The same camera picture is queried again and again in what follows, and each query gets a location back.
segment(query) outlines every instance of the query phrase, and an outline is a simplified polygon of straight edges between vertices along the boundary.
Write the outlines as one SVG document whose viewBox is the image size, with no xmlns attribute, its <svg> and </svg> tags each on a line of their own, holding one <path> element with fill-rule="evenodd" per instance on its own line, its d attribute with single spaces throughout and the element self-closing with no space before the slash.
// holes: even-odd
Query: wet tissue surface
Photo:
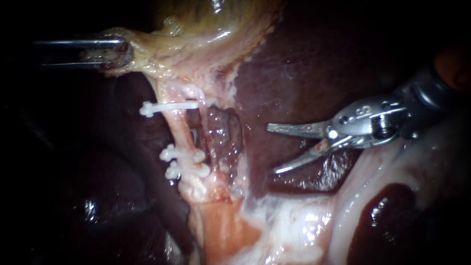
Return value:
<svg viewBox="0 0 471 265">
<path fill-rule="evenodd" d="M 270 172 L 316 141 L 266 133 L 266 122 L 320 121 L 363 96 L 387 93 L 413 73 L 440 44 L 437 40 L 455 36 L 461 25 L 460 16 L 446 21 L 457 26 L 438 32 L 419 19 L 396 24 L 398 16 L 423 12 L 397 3 L 390 7 L 394 15 L 382 16 L 369 12 L 374 7 L 369 2 L 290 2 L 259 51 L 239 67 L 235 108 L 209 108 L 217 154 L 207 159 L 218 158 L 213 162 L 233 177 L 238 163 L 234 154 L 245 152 L 254 204 L 275 193 L 295 199 L 328 196 L 325 204 L 310 202 L 338 216 L 326 225 L 332 235 L 322 234 L 331 238 L 322 239 L 329 246 L 323 260 L 327 264 L 453 263 L 465 256 L 466 244 L 460 241 L 469 237 L 464 210 L 469 206 L 469 143 L 453 133 L 461 119 L 448 123 L 447 130 L 437 129 L 438 136 L 409 145 L 407 152 L 401 151 L 403 143 L 389 147 L 390 152 L 364 151 L 363 158 L 358 150 L 341 150 L 296 172 Z M 64 16 L 61 25 L 38 20 L 45 30 L 33 35 L 55 37 L 115 26 L 155 29 L 144 4 L 132 5 L 132 12 L 104 3 L 96 9 L 105 16 L 80 25 L 73 19 L 80 17 L 78 11 L 69 19 L 59 14 Z M 428 21 L 423 16 L 420 21 Z M 27 181 L 18 185 L 30 190 L 29 203 L 15 207 L 26 207 L 32 263 L 187 263 L 195 246 L 187 226 L 188 205 L 178 193 L 178 181 L 165 179 L 168 165 L 158 158 L 173 142 L 172 134 L 162 115 L 139 115 L 143 101 L 156 101 L 146 78 L 140 73 L 104 78 L 85 71 L 14 69 L 13 76 L 26 82 L 5 97 L 5 141 L 12 160 L 7 169 L 13 167 Z M 198 113 L 190 111 L 188 117 L 190 128 L 201 136 Z M 450 133 L 445 139 L 462 141 L 435 141 L 441 131 Z M 196 146 L 207 146 L 204 141 L 197 137 Z M 421 155 L 425 158 L 415 162 Z M 430 178 L 439 185 L 424 185 Z M 355 194 L 360 199 L 351 200 Z M 275 210 L 284 207 L 289 209 L 280 203 Z M 345 209 L 350 215 L 343 215 Z M 179 258 L 172 257 L 178 255 L 170 251 L 169 235 L 181 250 Z M 351 240 L 344 243 L 344 238 Z"/>
</svg>

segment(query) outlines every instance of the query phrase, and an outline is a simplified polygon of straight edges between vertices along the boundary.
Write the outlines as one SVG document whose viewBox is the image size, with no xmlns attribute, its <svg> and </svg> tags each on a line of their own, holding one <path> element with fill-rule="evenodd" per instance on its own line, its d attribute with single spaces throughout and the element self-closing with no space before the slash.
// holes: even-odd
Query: scissor-like instrument tip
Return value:
<svg viewBox="0 0 471 265">
<path fill-rule="evenodd" d="M 314 147 L 303 153 L 301 156 L 291 160 L 286 164 L 274 168 L 273 172 L 275 174 L 285 173 L 305 164 L 311 163 L 312 161 L 315 161 L 320 157 L 328 154 L 330 151 L 331 146 L 329 145 L 327 139 L 322 139 Z"/>
</svg>

